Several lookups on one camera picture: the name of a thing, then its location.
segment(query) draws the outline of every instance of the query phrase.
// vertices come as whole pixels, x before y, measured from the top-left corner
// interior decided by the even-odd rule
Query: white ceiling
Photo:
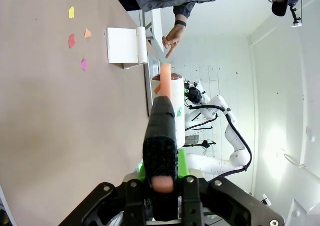
[[[196,4],[187,23],[187,35],[249,35],[270,15],[267,0],[217,0]],[[173,8],[161,9],[162,32],[167,35],[175,21]]]

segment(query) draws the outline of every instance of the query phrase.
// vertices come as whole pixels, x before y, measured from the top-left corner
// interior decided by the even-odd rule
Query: green sticker
[[[182,106],[178,108],[178,113],[176,114],[176,116],[177,117],[181,116],[181,112],[182,112]]]

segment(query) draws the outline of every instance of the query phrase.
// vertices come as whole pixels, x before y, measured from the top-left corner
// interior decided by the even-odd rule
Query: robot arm
[[[196,88],[201,89],[198,92],[204,92],[200,82],[196,83]],[[230,121],[232,122],[234,128],[238,130],[238,122],[235,115],[232,113],[230,108],[228,107],[225,100],[222,96],[217,95],[212,98],[210,101],[205,100],[206,97],[202,97],[202,101],[193,102],[195,105],[214,105],[225,109],[223,112],[225,115],[228,114],[230,117]],[[207,119],[212,119],[215,114],[218,112],[218,109],[215,108],[201,108],[195,110],[195,112],[199,112],[203,114]],[[186,117],[185,126],[190,126],[190,116]],[[188,154],[187,162],[189,168],[198,169],[207,174],[220,175],[232,170],[238,170],[243,168],[251,159],[250,153],[247,150],[246,146],[233,130],[230,124],[228,124],[225,132],[225,138],[230,142],[230,144],[234,148],[234,152],[230,155],[229,160],[222,160],[213,157],[201,156],[196,154]]]

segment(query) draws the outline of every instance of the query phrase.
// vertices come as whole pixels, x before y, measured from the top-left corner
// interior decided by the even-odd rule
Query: jacket sleeve
[[[195,6],[195,1],[184,3],[182,5],[175,5],[173,7],[174,15],[182,14],[186,18],[188,18],[194,6]]]

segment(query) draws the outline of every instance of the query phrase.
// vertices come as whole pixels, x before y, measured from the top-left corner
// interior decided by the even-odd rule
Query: bolt
[[[131,182],[131,187],[135,187],[135,186],[137,186],[137,183],[136,182]]]
[[[270,221],[270,226],[278,226],[279,222],[277,220],[271,220]]]
[[[216,181],[214,182],[214,185],[215,185],[215,186],[221,186],[221,185],[222,185],[222,182],[221,182],[220,180],[216,180]]]
[[[188,178],[186,179],[186,181],[187,181],[188,183],[192,183],[192,182],[194,181],[194,179],[193,179],[192,177],[188,177]]]
[[[109,191],[109,190],[110,190],[110,187],[109,187],[109,186],[104,186],[103,190],[104,190],[104,191]]]

